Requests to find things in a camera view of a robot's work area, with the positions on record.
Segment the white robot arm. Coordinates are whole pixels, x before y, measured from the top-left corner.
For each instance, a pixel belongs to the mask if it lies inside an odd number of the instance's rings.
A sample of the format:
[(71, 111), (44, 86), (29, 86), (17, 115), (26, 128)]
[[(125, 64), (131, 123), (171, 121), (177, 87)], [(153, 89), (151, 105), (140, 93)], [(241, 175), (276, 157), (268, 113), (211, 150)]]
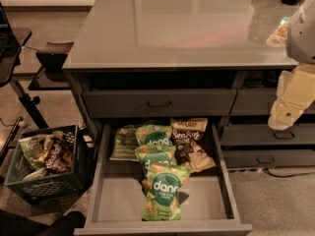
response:
[(304, 0), (293, 16), (267, 38), (273, 47), (284, 47), (286, 55), (298, 65), (282, 71), (277, 99), (270, 111), (268, 125), (285, 130), (315, 101), (315, 0)]

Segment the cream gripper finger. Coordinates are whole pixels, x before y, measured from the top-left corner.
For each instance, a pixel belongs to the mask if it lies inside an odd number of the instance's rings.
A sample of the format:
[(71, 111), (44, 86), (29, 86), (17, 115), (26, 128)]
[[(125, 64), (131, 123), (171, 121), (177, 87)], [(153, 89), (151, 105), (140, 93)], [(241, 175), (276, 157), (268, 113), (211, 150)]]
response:
[(280, 103), (276, 107), (276, 120), (284, 125), (291, 126), (301, 115), (303, 111), (290, 105)]
[(285, 116), (271, 115), (268, 125), (273, 130), (285, 130), (290, 127), (290, 119)]

